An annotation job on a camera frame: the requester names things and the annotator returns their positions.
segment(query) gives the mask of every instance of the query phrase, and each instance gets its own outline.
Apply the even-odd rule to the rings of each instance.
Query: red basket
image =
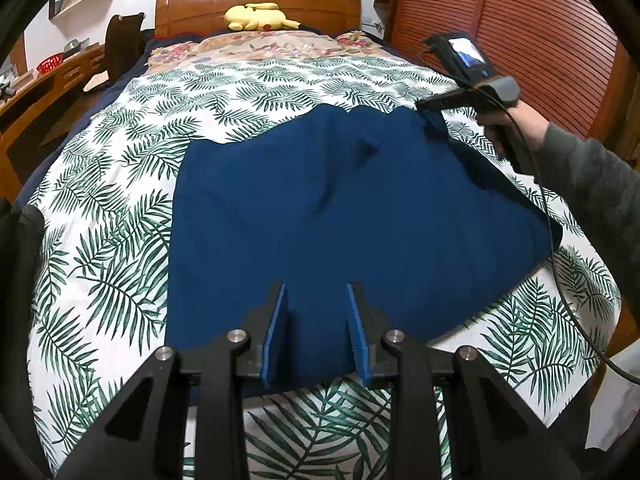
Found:
[[[61,64],[62,54],[54,54],[53,56],[47,57],[47,59],[40,63],[36,70],[42,75],[45,75],[47,72],[51,72],[55,67],[60,66]]]

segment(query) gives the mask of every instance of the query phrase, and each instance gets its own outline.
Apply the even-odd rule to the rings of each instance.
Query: yellow plush toy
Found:
[[[231,7],[225,22],[231,30],[280,30],[298,28],[298,22],[288,20],[277,4],[246,4]]]

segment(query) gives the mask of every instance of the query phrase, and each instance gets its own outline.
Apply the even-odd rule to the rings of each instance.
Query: wooden headboard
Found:
[[[206,36],[225,28],[234,5],[274,2],[290,20],[326,34],[360,27],[360,0],[156,0],[156,38],[183,32]]]

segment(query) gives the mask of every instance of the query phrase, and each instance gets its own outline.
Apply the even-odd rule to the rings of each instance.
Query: bed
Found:
[[[359,28],[360,0],[273,0],[292,20],[343,33],[322,52],[300,56],[301,48],[274,40],[277,45],[257,57],[247,48],[246,57],[246,36],[230,50],[237,35],[225,34],[214,37],[213,48],[186,56],[198,37],[224,28],[226,9],[248,1],[271,0],[157,0],[156,38],[164,40],[118,83],[112,104],[92,110],[88,126],[66,142],[31,194],[47,227],[28,360],[36,428],[53,471],[164,342],[172,196],[193,139],[241,142],[320,103],[390,112],[452,88],[429,68],[350,32]],[[304,44],[305,34],[312,32],[288,38]],[[450,136],[478,150],[542,206],[532,179],[498,160],[472,110],[451,110],[444,118]],[[619,291],[563,200],[551,192],[547,199],[563,228],[556,257],[564,293],[605,348],[620,314]],[[481,349],[547,425],[599,364],[562,310],[547,264],[431,344]],[[443,478],[450,478],[446,417],[442,396],[437,399]],[[370,392],[353,377],[248,400],[252,476],[377,478],[386,463],[389,404],[388,392]],[[193,476],[195,417],[190,412],[186,478]]]

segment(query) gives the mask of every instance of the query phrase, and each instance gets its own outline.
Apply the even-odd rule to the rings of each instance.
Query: wooden desk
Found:
[[[22,188],[7,150],[56,100],[103,72],[104,46],[91,46],[40,76],[0,107],[0,197],[13,202]]]

